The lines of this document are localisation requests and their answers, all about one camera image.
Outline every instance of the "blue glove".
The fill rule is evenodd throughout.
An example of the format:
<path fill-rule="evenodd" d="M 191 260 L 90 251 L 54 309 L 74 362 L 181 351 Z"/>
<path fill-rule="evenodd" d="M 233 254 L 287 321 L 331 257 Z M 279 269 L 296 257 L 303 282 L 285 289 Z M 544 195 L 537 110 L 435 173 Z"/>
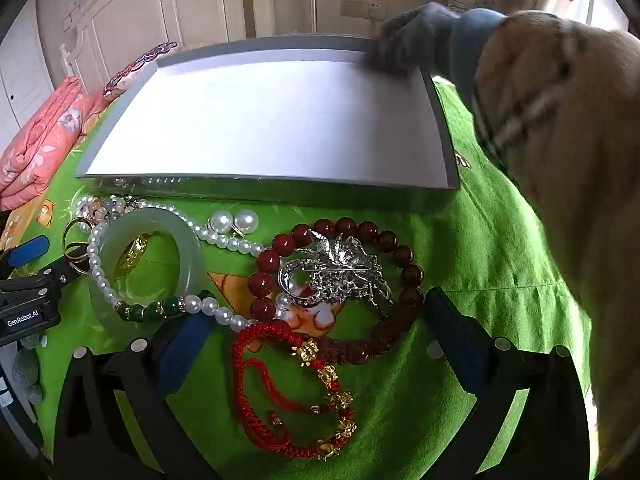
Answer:
<path fill-rule="evenodd" d="M 489 9 L 458 14 L 441 4 L 426 4 L 385 23 L 367 63 L 391 73 L 427 69 L 456 85 L 469 108 L 480 55 L 504 19 Z"/>
<path fill-rule="evenodd" d="M 400 14 L 382 26 L 367 60 L 379 70 L 405 73 L 415 66 L 449 78 L 449 38 L 460 15 L 430 3 Z"/>

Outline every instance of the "jade bangle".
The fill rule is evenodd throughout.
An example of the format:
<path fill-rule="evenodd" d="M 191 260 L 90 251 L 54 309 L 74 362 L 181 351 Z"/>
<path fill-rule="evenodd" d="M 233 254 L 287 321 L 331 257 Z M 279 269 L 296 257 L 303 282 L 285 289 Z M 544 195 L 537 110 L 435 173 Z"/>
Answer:
<path fill-rule="evenodd" d="M 127 246 L 142 234 L 162 232 L 173 237 L 180 257 L 180 274 L 175 296 L 198 294 L 204 286 L 205 265 L 200 246 L 193 231 L 185 222 L 164 209 L 137 209 L 113 222 L 105 232 L 100 246 L 100 266 L 105 279 L 113 283 L 116 264 Z M 90 280 L 89 293 L 95 315 L 104 328 L 120 341 L 128 344 L 135 338 L 151 337 L 161 321 L 133 323 L 120 319 L 105 300 L 94 280 Z"/>

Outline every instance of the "pearl earring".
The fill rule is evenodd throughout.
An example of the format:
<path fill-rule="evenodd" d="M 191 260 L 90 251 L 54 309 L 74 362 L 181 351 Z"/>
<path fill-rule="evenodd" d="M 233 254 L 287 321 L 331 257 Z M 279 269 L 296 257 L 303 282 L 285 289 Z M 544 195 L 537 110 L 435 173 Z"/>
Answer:
<path fill-rule="evenodd" d="M 258 215 L 250 209 L 239 211 L 235 217 L 231 211 L 221 209 L 214 211 L 211 218 L 207 220 L 207 228 L 219 235 L 233 230 L 239 237 L 244 238 L 245 235 L 253 233 L 258 228 L 258 223 Z"/>

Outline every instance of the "red bead bracelet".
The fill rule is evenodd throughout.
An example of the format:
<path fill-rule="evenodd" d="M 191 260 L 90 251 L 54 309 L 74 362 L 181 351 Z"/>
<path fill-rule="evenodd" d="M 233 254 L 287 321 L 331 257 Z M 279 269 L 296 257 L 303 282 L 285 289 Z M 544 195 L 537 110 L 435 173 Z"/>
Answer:
<path fill-rule="evenodd" d="M 244 348 L 258 338 L 270 337 L 281 339 L 291 345 L 292 355 L 297 355 L 302 366 L 313 368 L 318 378 L 327 389 L 327 404 L 324 406 L 304 406 L 290 401 L 274 386 L 264 363 L 258 359 L 242 360 Z M 318 357 L 318 345 L 314 339 L 305 340 L 296 334 L 284 322 L 261 323 L 250 325 L 242 330 L 231 347 L 231 361 L 234 369 L 234 402 L 242 426 L 249 440 L 262 449 L 280 452 L 292 458 L 314 458 L 326 460 L 340 454 L 340 448 L 353 435 L 356 425 L 353 422 L 353 410 L 349 407 L 353 398 L 349 392 L 340 389 L 335 368 Z M 270 412 L 271 423 L 280 428 L 280 435 L 274 434 L 255 414 L 244 394 L 244 368 L 254 366 L 262 375 L 262 382 L 269 398 L 283 410 L 290 412 L 335 412 L 339 420 L 334 436 L 316 441 L 313 447 L 295 446 L 290 442 L 290 435 L 275 412 Z"/>
<path fill-rule="evenodd" d="M 419 288 L 424 279 L 424 271 L 413 264 L 414 252 L 411 248 L 398 245 L 398 237 L 394 232 L 379 232 L 378 226 L 372 221 L 364 221 L 358 225 L 352 218 L 343 217 L 335 224 L 326 218 L 319 219 L 312 228 L 307 224 L 298 224 L 291 230 L 290 235 L 281 233 L 274 237 L 271 249 L 263 251 L 257 259 L 258 272 L 249 278 L 249 291 L 257 298 L 252 304 L 252 314 L 254 310 L 260 314 L 259 317 L 254 314 L 258 320 L 273 318 L 275 307 L 271 300 L 265 298 L 275 286 L 275 281 L 269 279 L 270 274 L 278 271 L 283 256 L 293 253 L 292 246 L 302 248 L 312 243 L 312 237 L 309 234 L 311 229 L 327 238 L 342 234 L 343 237 L 355 236 L 363 243 L 376 244 L 381 252 L 390 253 L 394 263 L 402 269 L 400 282 L 403 289 L 399 294 L 398 304 L 390 316 L 372 328 L 370 340 L 345 342 L 328 337 L 318 338 L 319 356 L 326 362 L 364 364 L 371 357 L 390 350 L 398 342 L 402 333 L 411 328 L 417 309 L 424 299 Z"/>

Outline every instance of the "pearl necklace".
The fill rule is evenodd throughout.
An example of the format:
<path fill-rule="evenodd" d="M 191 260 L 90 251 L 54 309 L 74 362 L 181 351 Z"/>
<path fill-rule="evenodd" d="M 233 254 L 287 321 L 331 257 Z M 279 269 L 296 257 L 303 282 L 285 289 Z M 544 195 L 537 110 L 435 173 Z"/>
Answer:
<path fill-rule="evenodd" d="M 105 200 L 111 200 L 110 211 L 104 207 Z M 110 283 L 106 279 L 104 269 L 100 266 L 102 263 L 99 255 L 100 241 L 104 237 L 109 224 L 121 215 L 138 208 L 149 207 L 165 209 L 175 214 L 191 228 L 199 240 L 206 241 L 210 245 L 216 245 L 221 249 L 226 248 L 232 252 L 238 251 L 242 254 L 251 254 L 251 256 L 254 257 L 258 257 L 264 251 L 262 244 L 253 243 L 245 239 L 238 240 L 235 237 L 228 237 L 223 233 L 211 229 L 211 221 L 207 221 L 206 226 L 200 225 L 193 219 L 187 218 L 181 211 L 171 205 L 156 203 L 145 199 L 134 199 L 132 197 L 117 197 L 115 195 L 112 195 L 110 199 L 91 196 L 82 197 L 77 203 L 76 215 L 88 218 L 90 221 L 93 220 L 92 223 L 95 225 L 92 230 L 86 224 L 80 225 L 81 231 L 89 235 L 86 254 L 89 259 L 90 275 L 92 279 L 95 280 L 98 290 L 104 295 L 104 299 L 111 305 L 114 311 L 116 311 L 123 320 L 135 322 L 168 319 L 170 317 L 181 316 L 184 313 L 197 314 L 202 311 L 206 316 L 215 316 L 219 324 L 229 325 L 235 332 L 240 332 L 246 326 L 255 324 L 257 322 L 256 320 L 247 319 L 240 314 L 235 314 L 225 306 L 220 306 L 212 295 L 204 298 L 200 298 L 195 294 L 188 294 L 184 297 L 179 296 L 178 298 L 170 296 L 162 302 L 152 302 L 149 306 L 128 305 L 118 297 L 116 291 L 111 288 Z M 223 220 L 217 223 L 213 222 L 213 224 L 218 226 L 217 230 L 222 231 L 227 230 L 226 224 L 228 224 L 228 221 Z M 289 288 L 290 290 L 294 290 L 299 287 L 291 280 Z M 284 319 L 289 310 L 289 298 L 286 294 L 280 293 L 277 295 L 275 303 L 276 311 L 273 320 Z"/>

